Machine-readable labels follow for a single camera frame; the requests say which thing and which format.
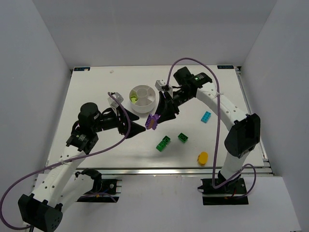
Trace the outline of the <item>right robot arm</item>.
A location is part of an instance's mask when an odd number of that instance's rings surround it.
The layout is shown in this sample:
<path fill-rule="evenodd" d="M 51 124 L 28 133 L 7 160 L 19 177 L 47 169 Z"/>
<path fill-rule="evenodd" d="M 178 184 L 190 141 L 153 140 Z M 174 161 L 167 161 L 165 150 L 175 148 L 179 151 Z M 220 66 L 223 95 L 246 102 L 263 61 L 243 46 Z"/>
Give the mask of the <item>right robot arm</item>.
<path fill-rule="evenodd" d="M 224 96 L 212 79 L 204 72 L 194 75 L 187 67 L 173 75 L 178 87 L 157 80 L 159 104 L 153 116 L 147 119 L 146 128 L 155 129 L 158 124 L 173 120 L 179 114 L 179 106 L 196 98 L 207 105 L 228 130 L 224 145 L 227 150 L 225 162 L 218 173 L 222 184 L 237 179 L 248 155 L 260 142 L 261 120 L 257 114 L 248 114 Z"/>

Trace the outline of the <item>green lego bricks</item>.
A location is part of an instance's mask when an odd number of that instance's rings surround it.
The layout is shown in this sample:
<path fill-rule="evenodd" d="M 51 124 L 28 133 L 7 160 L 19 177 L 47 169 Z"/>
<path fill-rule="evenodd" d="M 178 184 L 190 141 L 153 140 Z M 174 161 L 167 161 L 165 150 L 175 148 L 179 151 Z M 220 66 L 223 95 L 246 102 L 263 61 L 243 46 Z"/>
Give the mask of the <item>green lego bricks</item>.
<path fill-rule="evenodd" d="M 167 145 L 170 143 L 171 139 L 168 137 L 168 136 L 165 136 L 161 141 L 160 143 L 156 146 L 156 149 L 159 151 L 159 152 L 162 152 L 166 147 Z"/>

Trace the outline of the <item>purple lego brick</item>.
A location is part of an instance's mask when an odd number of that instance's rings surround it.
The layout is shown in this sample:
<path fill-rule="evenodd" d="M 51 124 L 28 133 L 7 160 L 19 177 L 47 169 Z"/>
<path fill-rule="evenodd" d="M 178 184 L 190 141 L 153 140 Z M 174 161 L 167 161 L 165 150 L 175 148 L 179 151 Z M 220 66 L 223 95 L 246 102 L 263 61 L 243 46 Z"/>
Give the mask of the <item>purple lego brick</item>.
<path fill-rule="evenodd" d="M 150 129 L 155 130 L 158 125 L 159 118 L 160 118 L 160 115 L 158 114 L 154 114 L 154 115 L 149 114 L 145 122 L 145 128 L 147 130 L 150 130 Z"/>

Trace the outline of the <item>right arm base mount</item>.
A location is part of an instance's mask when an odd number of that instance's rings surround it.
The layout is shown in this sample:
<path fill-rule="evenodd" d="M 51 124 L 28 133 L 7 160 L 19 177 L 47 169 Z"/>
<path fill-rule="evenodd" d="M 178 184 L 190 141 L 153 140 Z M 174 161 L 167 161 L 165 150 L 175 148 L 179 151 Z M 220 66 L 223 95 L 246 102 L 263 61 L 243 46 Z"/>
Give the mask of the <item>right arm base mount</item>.
<path fill-rule="evenodd" d="M 211 178 L 201 179 L 201 185 L 197 188 L 202 193 L 204 206 L 216 205 L 248 205 L 246 185 L 243 178 L 240 178 L 228 187 L 214 189 L 211 184 Z"/>

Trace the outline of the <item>lime green lego brick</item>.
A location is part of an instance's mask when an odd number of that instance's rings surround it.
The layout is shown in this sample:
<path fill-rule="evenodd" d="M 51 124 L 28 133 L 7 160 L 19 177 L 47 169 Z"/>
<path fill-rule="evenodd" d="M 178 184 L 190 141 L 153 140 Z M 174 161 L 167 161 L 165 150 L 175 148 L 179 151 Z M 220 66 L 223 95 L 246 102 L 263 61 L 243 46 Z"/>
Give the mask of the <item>lime green lego brick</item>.
<path fill-rule="evenodd" d="M 138 101 L 138 98 L 137 98 L 136 95 L 131 95 L 131 96 L 130 96 L 130 100 L 131 100 L 131 102 L 132 102 L 133 104 L 135 104 L 135 103 Z"/>

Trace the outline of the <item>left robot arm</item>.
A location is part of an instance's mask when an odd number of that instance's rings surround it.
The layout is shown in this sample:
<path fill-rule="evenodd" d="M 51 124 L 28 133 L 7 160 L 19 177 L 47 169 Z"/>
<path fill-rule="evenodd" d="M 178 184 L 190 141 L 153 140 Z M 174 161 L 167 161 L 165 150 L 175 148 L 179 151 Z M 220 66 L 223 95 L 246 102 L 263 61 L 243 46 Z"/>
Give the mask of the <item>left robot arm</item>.
<path fill-rule="evenodd" d="M 145 127 L 136 123 L 138 119 L 120 106 L 100 112 L 93 102 L 83 104 L 59 166 L 53 168 L 29 196 L 23 194 L 18 200 L 23 221 L 43 232 L 53 232 L 72 203 L 85 193 L 100 192 L 101 173 L 95 169 L 78 172 L 77 167 L 98 142 L 99 132 L 117 128 L 127 138 L 144 132 Z"/>

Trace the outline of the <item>dark green lego brick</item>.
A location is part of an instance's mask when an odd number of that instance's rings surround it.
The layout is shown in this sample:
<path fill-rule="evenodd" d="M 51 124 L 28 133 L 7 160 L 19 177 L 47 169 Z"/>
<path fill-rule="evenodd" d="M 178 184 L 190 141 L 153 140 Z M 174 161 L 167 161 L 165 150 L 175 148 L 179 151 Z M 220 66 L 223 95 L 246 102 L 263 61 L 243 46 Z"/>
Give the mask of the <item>dark green lego brick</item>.
<path fill-rule="evenodd" d="M 178 135 L 178 139 L 179 139 L 182 143 L 186 143 L 186 142 L 188 141 L 188 137 L 187 137 L 185 134 L 183 134 L 183 133 L 180 133 L 180 134 Z"/>

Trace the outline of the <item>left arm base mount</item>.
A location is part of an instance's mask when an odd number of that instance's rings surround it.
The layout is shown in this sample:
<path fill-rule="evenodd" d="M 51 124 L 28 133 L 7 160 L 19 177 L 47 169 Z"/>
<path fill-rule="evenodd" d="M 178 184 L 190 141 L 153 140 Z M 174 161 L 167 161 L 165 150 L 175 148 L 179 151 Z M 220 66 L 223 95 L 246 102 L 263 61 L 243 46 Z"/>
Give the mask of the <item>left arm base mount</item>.
<path fill-rule="evenodd" d="M 77 171 L 78 177 L 89 176 L 93 181 L 93 187 L 90 191 L 83 194 L 77 202 L 79 203 L 117 203 L 120 198 L 122 180 L 117 178 L 105 178 L 95 169 L 85 169 L 82 172 Z"/>

